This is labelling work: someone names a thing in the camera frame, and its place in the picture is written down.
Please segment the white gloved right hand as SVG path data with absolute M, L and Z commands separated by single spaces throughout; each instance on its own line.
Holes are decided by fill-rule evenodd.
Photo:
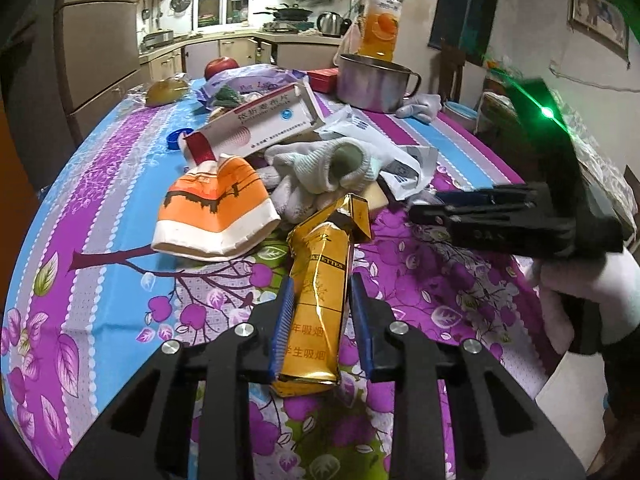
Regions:
M 556 353 L 570 348 L 576 330 L 561 304 L 563 295 L 585 299 L 600 309 L 600 343 L 622 341 L 639 326 L 639 265 L 628 250 L 598 260 L 536 260 L 529 283 L 538 288 L 544 330 Z

